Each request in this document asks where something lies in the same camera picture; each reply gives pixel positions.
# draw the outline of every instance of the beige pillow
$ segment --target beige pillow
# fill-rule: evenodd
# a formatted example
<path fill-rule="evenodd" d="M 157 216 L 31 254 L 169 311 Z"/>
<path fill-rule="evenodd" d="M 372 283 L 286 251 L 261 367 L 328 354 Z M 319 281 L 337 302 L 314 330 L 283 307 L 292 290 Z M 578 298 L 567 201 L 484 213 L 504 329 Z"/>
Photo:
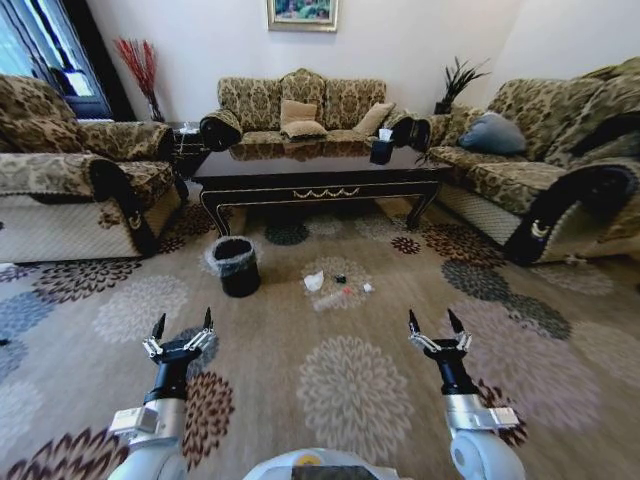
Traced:
<path fill-rule="evenodd" d="M 280 128 L 291 122 L 315 121 L 318 106 L 313 103 L 301 103 L 283 100 L 280 109 Z"/>
<path fill-rule="evenodd" d="M 360 123 L 353 127 L 353 131 L 362 135 L 375 135 L 384 119 L 391 113 L 395 103 L 376 103 L 369 109 Z"/>
<path fill-rule="evenodd" d="M 322 125 L 314 120 L 304 120 L 301 122 L 291 122 L 282 128 L 282 133 L 291 140 L 304 140 L 312 137 L 325 137 L 327 131 Z"/>

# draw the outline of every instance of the window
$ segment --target window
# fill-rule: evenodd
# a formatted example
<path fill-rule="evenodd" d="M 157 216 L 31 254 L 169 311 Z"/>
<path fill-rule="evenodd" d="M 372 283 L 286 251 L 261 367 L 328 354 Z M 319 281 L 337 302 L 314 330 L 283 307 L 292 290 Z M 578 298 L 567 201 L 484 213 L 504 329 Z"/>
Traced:
<path fill-rule="evenodd" d="M 58 0 L 0 0 L 0 73 L 46 81 L 79 118 L 111 118 L 105 95 Z"/>

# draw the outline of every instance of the framed painting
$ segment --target framed painting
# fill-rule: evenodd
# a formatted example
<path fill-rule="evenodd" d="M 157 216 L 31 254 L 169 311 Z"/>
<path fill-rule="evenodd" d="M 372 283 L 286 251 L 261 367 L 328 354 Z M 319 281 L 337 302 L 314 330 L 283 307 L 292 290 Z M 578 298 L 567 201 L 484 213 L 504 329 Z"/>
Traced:
<path fill-rule="evenodd" d="M 339 0 L 267 0 L 269 30 L 335 32 Z"/>

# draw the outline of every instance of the floral carpet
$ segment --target floral carpet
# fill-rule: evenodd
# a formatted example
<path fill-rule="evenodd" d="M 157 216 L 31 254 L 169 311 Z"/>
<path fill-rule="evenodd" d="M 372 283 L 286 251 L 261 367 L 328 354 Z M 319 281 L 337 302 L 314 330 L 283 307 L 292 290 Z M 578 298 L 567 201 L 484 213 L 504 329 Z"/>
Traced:
<path fill-rule="evenodd" d="M 189 370 L 189 478 L 240 479 L 310 446 L 457 478 L 409 308 L 427 334 L 451 335 L 447 308 L 473 334 L 467 369 L 487 406 L 515 408 L 521 425 L 499 434 L 528 478 L 637 476 L 630 257 L 520 268 L 437 207 L 407 232 L 404 200 L 230 209 L 262 276 L 232 299 L 204 260 L 217 233 L 192 189 L 153 258 L 0 266 L 0 479 L 107 477 L 128 453 L 106 432 L 113 413 L 153 385 L 141 339 L 162 313 L 165 340 L 189 337 L 208 306 L 218 336 Z M 307 291 L 319 270 L 322 288 Z"/>

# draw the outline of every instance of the black trash bin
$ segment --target black trash bin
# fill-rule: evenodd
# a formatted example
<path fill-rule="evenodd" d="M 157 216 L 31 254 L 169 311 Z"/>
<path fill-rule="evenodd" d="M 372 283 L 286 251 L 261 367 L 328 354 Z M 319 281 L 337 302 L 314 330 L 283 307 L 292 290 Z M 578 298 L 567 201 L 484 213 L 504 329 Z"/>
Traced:
<path fill-rule="evenodd" d="M 213 267 L 230 297 L 246 297 L 260 286 L 253 243 L 245 237 L 222 237 L 212 247 Z"/>

